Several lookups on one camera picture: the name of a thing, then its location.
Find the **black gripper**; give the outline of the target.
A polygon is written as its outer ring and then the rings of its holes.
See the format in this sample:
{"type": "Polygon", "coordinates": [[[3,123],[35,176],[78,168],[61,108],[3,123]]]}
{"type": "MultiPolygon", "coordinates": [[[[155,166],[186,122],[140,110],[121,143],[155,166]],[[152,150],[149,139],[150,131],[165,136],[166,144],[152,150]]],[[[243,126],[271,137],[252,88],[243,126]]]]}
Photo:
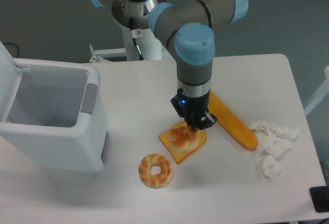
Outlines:
{"type": "Polygon", "coordinates": [[[210,91],[197,98],[185,96],[183,89],[179,88],[177,94],[171,99],[171,104],[177,114],[184,119],[193,130],[204,130],[212,127],[217,122],[217,117],[209,113],[210,91]]]}

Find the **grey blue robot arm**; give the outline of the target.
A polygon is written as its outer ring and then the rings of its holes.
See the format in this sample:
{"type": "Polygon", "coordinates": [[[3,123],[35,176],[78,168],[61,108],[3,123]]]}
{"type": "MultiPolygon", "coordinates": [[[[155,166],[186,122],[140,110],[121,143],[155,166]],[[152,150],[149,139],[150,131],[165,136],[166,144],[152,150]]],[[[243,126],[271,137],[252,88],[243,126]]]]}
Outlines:
{"type": "Polygon", "coordinates": [[[195,0],[177,8],[166,0],[91,0],[111,6],[114,18],[130,30],[150,29],[173,57],[177,67],[177,93],[171,103],[194,130],[210,128],[217,117],[208,108],[213,30],[235,22],[248,11],[248,0],[195,0]]]}

